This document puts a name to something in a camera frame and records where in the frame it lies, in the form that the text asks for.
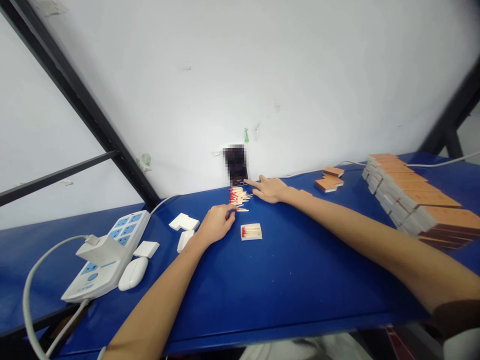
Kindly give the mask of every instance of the person's left hand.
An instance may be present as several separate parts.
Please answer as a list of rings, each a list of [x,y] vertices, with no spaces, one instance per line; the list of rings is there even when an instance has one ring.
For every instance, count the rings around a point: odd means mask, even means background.
[[[206,213],[196,234],[207,246],[223,239],[235,221],[235,212],[230,211],[238,209],[238,206],[232,204],[213,206]]]

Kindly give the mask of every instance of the stack of matchboxes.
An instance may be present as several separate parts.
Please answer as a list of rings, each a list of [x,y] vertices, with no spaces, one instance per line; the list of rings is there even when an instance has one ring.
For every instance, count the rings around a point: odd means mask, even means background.
[[[392,154],[372,154],[362,177],[401,232],[443,252],[480,237],[480,217]]]

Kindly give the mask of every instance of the white power cord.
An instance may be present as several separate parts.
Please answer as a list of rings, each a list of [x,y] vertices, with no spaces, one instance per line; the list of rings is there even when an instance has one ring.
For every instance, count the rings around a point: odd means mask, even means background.
[[[73,314],[73,316],[71,317],[71,319],[66,323],[66,325],[63,327],[63,329],[60,331],[60,333],[57,335],[57,337],[55,338],[55,340],[53,340],[53,342],[51,343],[50,347],[48,348],[47,352],[46,352],[46,357],[47,358],[50,358],[50,356],[52,355],[52,353],[54,352],[54,349],[55,347],[57,346],[57,344],[60,342],[60,340],[64,337],[65,333],[68,331],[68,329],[72,326],[72,324],[74,323],[75,320],[77,320],[77,318],[79,317],[80,313],[83,311],[83,309],[85,309],[85,307],[88,305],[90,299],[89,298],[86,298],[86,299],[83,299],[83,301],[81,302],[80,306],[78,307],[77,311],[75,311],[75,313]]]
[[[407,164],[406,166],[409,167],[409,168],[437,168],[437,167],[440,167],[440,166],[443,166],[443,165],[448,165],[448,164],[453,164],[453,163],[456,163],[456,162],[459,162],[459,161],[462,161],[462,160],[465,160],[465,159],[468,159],[468,158],[471,158],[471,157],[474,157],[476,155],[480,155],[480,151],[478,152],[474,152],[474,153],[471,153],[469,155],[465,155],[465,156],[462,156],[462,157],[459,157],[459,158],[456,158],[456,159],[453,159],[453,160],[449,160],[449,161],[445,161],[445,162],[441,162],[439,164],[433,164],[433,165],[427,165],[427,164]],[[350,164],[355,164],[355,165],[361,165],[361,166],[364,166],[366,167],[367,164],[362,164],[360,162],[355,162],[355,161],[350,161],[350,160],[344,160],[342,162],[339,162],[338,164],[334,165],[333,167],[337,167],[338,165],[341,165],[343,163],[350,163]],[[287,176],[279,176],[278,178],[279,179],[289,179],[289,178],[294,178],[296,176],[299,176],[299,175],[303,175],[303,174],[307,174],[307,173],[312,173],[314,171],[320,171],[320,170],[310,170],[310,171],[304,171],[304,172],[299,172],[299,173],[295,173],[295,174],[292,174],[292,175],[287,175]]]
[[[408,166],[409,168],[413,168],[413,167],[419,167],[419,168],[436,168],[436,167],[443,166],[443,165],[453,164],[453,163],[456,163],[456,162],[465,160],[465,159],[467,159],[467,158],[474,157],[474,156],[476,156],[476,155],[480,155],[480,151],[477,151],[477,152],[474,152],[473,154],[465,155],[465,156],[462,156],[462,157],[459,157],[459,158],[456,158],[456,159],[453,159],[453,160],[450,160],[450,161],[441,162],[441,163],[439,163],[439,164],[434,164],[434,165],[408,164],[407,166]]]
[[[174,195],[171,195],[171,196],[167,197],[165,200],[162,200],[157,206],[155,206],[155,207],[153,208],[152,211],[150,211],[150,215],[152,215],[152,214],[160,207],[160,205],[162,205],[162,204],[163,204],[164,202],[166,202],[167,200],[170,200],[171,198],[174,198],[174,197],[177,197],[177,196],[182,196],[182,195],[185,195],[185,194],[180,194],[180,193],[174,194]]]
[[[62,329],[60,334],[58,334],[57,338],[53,341],[52,346],[50,346],[50,348],[48,349],[47,354],[45,354],[44,350],[42,349],[42,346],[40,345],[40,343],[37,339],[37,336],[35,335],[34,324],[32,322],[32,314],[30,313],[30,286],[32,285],[32,280],[34,278],[34,274],[37,271],[40,264],[46,259],[46,257],[48,255],[50,255],[53,251],[55,251],[57,248],[59,248],[60,246],[62,246],[65,243],[68,243],[71,240],[80,239],[80,238],[85,239],[87,236],[88,235],[73,236],[73,237],[69,237],[68,239],[59,242],[57,245],[55,245],[50,250],[48,250],[45,254],[43,254],[43,256],[40,259],[38,259],[38,261],[35,263],[35,265],[33,265],[30,272],[28,273],[28,276],[26,277],[25,287],[23,288],[23,299],[22,299],[22,303],[21,303],[21,309],[23,311],[23,320],[25,321],[25,328],[26,328],[26,334],[28,336],[28,341],[30,341],[30,344],[31,344],[31,347],[32,347],[33,351],[35,352],[36,356],[40,360],[49,360],[49,357],[52,354],[52,351],[54,350],[54,347],[60,341],[60,337],[65,334],[65,332],[68,330],[69,326],[72,325],[72,323],[75,321],[75,319],[79,316],[80,312],[88,304],[90,299],[83,300],[83,302],[81,303],[78,310],[72,316],[72,318],[67,323],[67,325]]]

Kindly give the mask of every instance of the person's right hand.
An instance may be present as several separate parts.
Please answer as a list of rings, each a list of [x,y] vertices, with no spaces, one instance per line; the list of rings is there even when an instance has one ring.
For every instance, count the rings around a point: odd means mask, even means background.
[[[282,195],[287,192],[289,187],[279,178],[266,178],[260,175],[260,182],[245,179],[248,185],[255,187],[253,193],[263,201],[270,204],[276,204],[282,201]]]

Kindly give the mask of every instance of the blue outlet socket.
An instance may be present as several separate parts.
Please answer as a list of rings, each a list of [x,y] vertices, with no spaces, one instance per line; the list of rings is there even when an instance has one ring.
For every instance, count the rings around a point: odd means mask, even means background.
[[[131,219],[130,219],[129,224],[134,223],[134,222],[140,220],[141,217],[142,217],[142,214],[137,214],[137,215],[135,215],[135,216],[132,216]]]
[[[121,231],[122,231],[122,229],[118,229],[118,230],[112,231],[109,235],[110,235],[112,238],[115,239],[115,238],[120,234]]]
[[[89,262],[86,268],[81,272],[81,274],[90,273],[98,268],[98,265],[95,265],[93,262]]]
[[[127,226],[125,230],[123,230],[123,232],[121,233],[121,236],[130,234],[135,229],[136,226],[137,224]]]
[[[125,246],[125,244],[129,241],[129,239],[130,239],[130,235],[119,238],[118,242],[120,243],[120,245]]]
[[[119,220],[119,221],[116,223],[115,227],[116,227],[116,228],[119,228],[119,227],[125,225],[128,220],[129,220],[128,217],[127,217],[126,219]]]

